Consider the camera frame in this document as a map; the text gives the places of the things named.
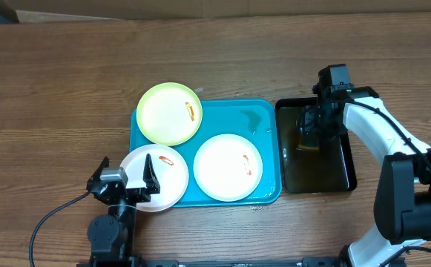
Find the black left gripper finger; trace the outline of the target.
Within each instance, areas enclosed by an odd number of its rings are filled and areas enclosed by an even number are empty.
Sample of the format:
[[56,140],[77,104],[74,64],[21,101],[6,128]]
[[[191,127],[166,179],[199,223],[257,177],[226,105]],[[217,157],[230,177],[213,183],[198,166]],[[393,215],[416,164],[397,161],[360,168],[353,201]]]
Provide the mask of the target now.
[[146,184],[146,191],[149,194],[159,194],[160,184],[155,173],[153,162],[150,154],[146,154],[145,164],[143,168],[143,181]]
[[91,177],[87,181],[87,185],[94,185],[95,183],[98,183],[101,181],[100,177],[102,174],[102,171],[107,168],[110,165],[110,160],[107,156],[103,158],[101,161],[99,167],[94,171],[94,173],[91,175]]

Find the yellow green sponge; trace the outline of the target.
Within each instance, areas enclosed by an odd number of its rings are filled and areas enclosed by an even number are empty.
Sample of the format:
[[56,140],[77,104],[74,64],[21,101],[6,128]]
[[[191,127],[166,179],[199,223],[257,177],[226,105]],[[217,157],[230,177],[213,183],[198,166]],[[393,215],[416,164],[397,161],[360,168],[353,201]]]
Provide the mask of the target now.
[[315,134],[302,133],[299,137],[298,148],[304,151],[318,151],[319,138]]

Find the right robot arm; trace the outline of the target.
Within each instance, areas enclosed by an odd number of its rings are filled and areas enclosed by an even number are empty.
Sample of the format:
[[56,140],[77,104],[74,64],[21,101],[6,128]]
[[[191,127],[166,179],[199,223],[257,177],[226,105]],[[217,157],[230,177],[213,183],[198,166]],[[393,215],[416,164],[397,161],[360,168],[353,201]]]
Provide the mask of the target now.
[[414,137],[386,109],[371,87],[357,87],[345,64],[329,65],[313,86],[316,103],[297,120],[300,148],[353,132],[381,165],[374,225],[341,250],[334,266],[405,266],[402,254],[431,241],[431,147]]

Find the white plate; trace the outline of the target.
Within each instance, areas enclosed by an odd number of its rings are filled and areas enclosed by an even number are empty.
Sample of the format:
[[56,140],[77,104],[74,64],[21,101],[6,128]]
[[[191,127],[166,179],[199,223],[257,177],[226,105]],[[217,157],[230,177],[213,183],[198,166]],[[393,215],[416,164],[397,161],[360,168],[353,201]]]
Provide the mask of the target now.
[[263,175],[260,152],[246,138],[224,133],[205,141],[194,157],[193,173],[210,198],[235,202],[253,193]]

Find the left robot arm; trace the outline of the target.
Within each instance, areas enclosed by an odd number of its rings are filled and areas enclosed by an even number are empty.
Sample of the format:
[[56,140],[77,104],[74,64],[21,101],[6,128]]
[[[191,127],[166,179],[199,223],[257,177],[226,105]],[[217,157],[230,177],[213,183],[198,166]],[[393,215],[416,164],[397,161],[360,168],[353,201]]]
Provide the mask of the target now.
[[88,226],[91,243],[89,266],[146,266],[133,253],[136,205],[151,201],[160,192],[159,181],[150,155],[144,158],[141,188],[127,188],[124,168],[111,168],[105,157],[87,181],[86,189],[94,198],[108,206],[107,214],[95,217]]

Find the yellow-green plate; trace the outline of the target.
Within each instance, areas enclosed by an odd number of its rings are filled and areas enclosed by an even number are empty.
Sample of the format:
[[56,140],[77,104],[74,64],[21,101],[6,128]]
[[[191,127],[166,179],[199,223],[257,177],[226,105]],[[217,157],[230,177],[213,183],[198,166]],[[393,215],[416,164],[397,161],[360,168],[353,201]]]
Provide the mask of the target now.
[[176,82],[147,90],[136,107],[136,123],[149,141],[167,146],[188,141],[201,126],[203,107],[196,93]]

